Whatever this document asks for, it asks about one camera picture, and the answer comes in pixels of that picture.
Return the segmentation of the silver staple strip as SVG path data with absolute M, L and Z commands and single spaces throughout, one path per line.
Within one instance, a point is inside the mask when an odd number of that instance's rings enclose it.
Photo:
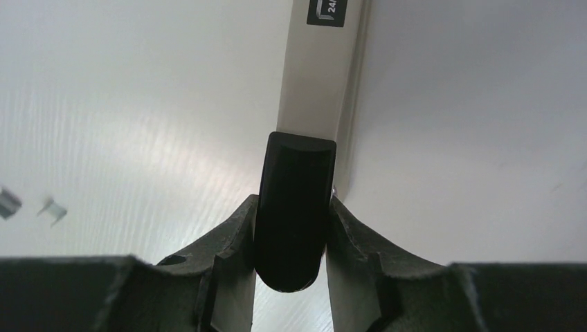
M 1 187 L 1 218 L 8 220 L 14 216 L 22 207 L 21 200 L 9 189 Z
M 51 221 L 49 227 L 52 228 L 67 214 L 68 209 L 50 196 L 44 201 L 42 208 L 37 212 L 36 216 L 45 221 Z

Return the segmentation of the black silver stapler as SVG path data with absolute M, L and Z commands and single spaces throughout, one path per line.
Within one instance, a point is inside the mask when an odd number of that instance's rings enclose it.
M 294 1 L 276 130 L 269 134 L 255 221 L 255 270 L 295 293 L 320 269 L 333 199 L 350 187 L 369 1 Z

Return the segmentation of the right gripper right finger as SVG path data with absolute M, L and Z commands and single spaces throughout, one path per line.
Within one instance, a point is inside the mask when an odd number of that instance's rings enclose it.
M 435 264 L 333 199 L 326 263 L 335 331 L 585 331 L 586 265 Z

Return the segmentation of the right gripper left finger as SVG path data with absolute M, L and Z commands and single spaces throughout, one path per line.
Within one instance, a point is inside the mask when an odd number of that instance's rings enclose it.
M 1 260 L 2 331 L 250 331 L 249 196 L 210 232 L 148 264 L 133 256 Z

